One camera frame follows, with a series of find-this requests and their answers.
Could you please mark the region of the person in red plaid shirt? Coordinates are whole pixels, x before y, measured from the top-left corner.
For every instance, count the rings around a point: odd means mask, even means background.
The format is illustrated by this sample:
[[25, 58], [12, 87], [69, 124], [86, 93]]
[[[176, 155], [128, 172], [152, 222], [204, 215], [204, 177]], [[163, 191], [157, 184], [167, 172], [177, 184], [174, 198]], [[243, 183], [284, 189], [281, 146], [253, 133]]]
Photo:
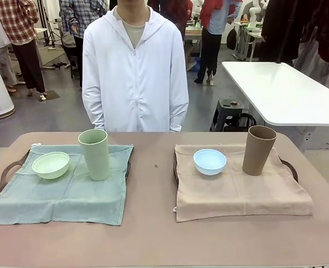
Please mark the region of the person in red plaid shirt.
[[0, 22], [19, 63], [28, 96], [37, 91], [44, 101], [47, 93], [36, 46], [36, 4], [33, 0], [0, 0]]

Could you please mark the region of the light green cup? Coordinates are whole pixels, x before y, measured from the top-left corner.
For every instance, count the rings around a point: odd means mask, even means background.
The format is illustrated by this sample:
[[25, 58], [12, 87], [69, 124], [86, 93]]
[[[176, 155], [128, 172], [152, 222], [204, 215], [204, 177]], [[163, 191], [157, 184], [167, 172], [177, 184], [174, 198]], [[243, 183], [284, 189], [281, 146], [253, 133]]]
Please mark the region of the light green cup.
[[87, 130], [79, 134], [78, 142], [93, 180], [105, 180], [109, 176], [108, 134], [101, 129]]

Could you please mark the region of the grey plastic stool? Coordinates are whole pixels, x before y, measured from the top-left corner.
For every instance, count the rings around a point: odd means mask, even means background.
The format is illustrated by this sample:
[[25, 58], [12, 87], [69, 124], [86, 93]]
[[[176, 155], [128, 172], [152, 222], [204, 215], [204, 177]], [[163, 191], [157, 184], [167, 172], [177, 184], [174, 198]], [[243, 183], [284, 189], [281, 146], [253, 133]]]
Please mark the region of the grey plastic stool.
[[[237, 106], [231, 106], [230, 103], [236, 101]], [[238, 116], [243, 112], [244, 105], [239, 100], [219, 99], [216, 105], [215, 113], [211, 122], [211, 132], [223, 132], [225, 120], [228, 117]]]

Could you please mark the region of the light green bowl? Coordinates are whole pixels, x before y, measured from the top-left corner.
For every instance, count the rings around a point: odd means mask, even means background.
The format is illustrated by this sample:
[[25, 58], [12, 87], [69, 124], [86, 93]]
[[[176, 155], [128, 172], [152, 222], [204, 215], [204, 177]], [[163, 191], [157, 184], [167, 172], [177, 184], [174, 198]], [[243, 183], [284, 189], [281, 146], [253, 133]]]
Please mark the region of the light green bowl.
[[38, 157], [32, 170], [41, 178], [51, 180], [64, 175], [70, 165], [70, 157], [65, 152], [49, 152]]

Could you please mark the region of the background work desk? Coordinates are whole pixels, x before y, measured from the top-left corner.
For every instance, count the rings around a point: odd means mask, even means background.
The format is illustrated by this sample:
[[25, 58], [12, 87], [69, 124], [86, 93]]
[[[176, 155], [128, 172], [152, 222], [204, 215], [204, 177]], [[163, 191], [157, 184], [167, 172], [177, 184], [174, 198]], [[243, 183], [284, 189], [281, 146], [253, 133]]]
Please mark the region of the background work desk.
[[262, 41], [262, 22], [257, 22], [254, 27], [248, 23], [234, 22], [237, 30], [236, 45], [232, 56], [239, 61], [253, 61], [255, 48]]

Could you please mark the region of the hanging grey garment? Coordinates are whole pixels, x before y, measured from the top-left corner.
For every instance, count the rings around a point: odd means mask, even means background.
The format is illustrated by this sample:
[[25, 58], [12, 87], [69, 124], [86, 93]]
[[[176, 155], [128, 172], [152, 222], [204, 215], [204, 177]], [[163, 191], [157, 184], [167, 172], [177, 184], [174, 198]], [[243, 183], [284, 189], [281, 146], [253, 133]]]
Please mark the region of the hanging grey garment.
[[329, 62], [319, 56], [318, 42], [311, 40], [301, 43], [298, 52], [293, 67], [320, 84], [326, 85], [329, 79]]

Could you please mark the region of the blue bag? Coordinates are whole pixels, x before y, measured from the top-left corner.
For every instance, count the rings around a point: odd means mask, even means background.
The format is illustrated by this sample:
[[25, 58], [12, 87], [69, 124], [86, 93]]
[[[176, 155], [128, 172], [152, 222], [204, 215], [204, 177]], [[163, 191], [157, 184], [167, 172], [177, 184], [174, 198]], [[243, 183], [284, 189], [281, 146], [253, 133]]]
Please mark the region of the blue bag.
[[200, 69], [200, 62], [200, 57], [192, 57], [186, 65], [186, 70], [191, 72], [198, 72]]

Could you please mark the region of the brown cup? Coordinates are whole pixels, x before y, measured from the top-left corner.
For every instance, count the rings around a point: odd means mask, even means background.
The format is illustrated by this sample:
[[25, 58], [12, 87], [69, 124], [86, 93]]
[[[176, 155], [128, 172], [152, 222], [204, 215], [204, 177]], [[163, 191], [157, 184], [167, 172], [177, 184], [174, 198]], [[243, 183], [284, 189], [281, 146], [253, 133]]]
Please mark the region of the brown cup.
[[248, 129], [242, 170], [251, 176], [262, 173], [277, 133], [266, 126], [252, 126]]

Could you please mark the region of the light blue bowl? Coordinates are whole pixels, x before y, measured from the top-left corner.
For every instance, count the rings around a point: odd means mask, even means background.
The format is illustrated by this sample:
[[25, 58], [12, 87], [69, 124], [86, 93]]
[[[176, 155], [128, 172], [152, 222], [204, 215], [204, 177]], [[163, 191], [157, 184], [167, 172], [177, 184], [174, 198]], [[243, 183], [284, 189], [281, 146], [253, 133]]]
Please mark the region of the light blue bowl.
[[197, 171], [207, 176], [221, 173], [226, 166], [225, 155], [214, 149], [201, 149], [194, 153], [193, 161]]

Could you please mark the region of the hanging black coat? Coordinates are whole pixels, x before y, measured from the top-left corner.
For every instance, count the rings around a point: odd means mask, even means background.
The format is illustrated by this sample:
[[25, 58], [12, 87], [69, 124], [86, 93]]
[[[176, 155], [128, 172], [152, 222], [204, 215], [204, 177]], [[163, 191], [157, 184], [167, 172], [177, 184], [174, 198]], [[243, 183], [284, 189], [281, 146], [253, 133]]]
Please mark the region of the hanging black coat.
[[269, 0], [262, 27], [259, 61], [277, 61], [286, 32], [289, 32], [281, 62], [291, 65], [298, 57], [303, 28], [315, 5], [316, 0]]

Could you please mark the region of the white side table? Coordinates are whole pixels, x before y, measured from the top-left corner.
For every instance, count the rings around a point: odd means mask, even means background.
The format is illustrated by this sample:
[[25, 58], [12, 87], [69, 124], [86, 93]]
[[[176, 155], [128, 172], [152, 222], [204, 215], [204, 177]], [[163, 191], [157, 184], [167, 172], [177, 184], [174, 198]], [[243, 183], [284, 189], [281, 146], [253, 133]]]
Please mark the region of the white side table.
[[329, 88], [286, 63], [223, 61], [223, 68], [273, 126], [329, 126]]

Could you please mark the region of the brown cloth mat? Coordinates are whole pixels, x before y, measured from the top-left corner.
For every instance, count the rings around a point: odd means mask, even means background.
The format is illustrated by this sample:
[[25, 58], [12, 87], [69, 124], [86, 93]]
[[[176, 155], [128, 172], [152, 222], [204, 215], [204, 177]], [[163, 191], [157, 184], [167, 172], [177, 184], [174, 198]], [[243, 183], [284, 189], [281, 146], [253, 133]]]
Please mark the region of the brown cloth mat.
[[271, 149], [259, 176], [243, 172], [243, 144], [211, 145], [209, 148], [227, 158], [224, 170], [213, 176], [196, 169], [193, 156], [199, 146], [175, 146], [177, 222], [222, 216], [313, 214], [312, 198], [281, 162], [275, 148]]

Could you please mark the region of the person in grey trousers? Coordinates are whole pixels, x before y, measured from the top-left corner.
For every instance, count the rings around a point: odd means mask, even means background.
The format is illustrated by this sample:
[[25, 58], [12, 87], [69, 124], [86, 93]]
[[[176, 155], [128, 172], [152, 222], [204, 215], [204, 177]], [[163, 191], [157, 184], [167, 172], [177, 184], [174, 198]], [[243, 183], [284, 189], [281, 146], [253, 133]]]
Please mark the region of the person in grey trousers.
[[188, 0], [148, 0], [147, 5], [174, 23], [184, 40], [186, 23], [188, 21]]

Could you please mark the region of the person in white hoodie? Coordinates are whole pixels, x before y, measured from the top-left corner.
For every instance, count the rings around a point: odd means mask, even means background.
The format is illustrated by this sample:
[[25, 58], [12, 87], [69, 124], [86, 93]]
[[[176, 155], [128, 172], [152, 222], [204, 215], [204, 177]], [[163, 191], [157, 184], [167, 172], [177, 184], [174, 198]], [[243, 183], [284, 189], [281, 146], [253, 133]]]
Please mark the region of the person in white hoodie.
[[188, 94], [177, 26], [144, 0], [118, 0], [84, 32], [84, 91], [100, 92], [107, 132], [170, 132], [170, 100]]

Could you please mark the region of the person in blue plaid shirt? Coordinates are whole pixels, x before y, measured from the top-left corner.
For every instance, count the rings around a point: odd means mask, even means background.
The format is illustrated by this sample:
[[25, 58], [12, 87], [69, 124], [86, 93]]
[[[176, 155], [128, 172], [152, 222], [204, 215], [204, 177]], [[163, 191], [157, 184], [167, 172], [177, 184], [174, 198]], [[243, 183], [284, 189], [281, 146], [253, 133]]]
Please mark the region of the person in blue plaid shirt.
[[62, 25], [69, 32], [76, 45], [79, 84], [83, 82], [83, 40], [84, 31], [108, 10], [107, 0], [59, 0]]

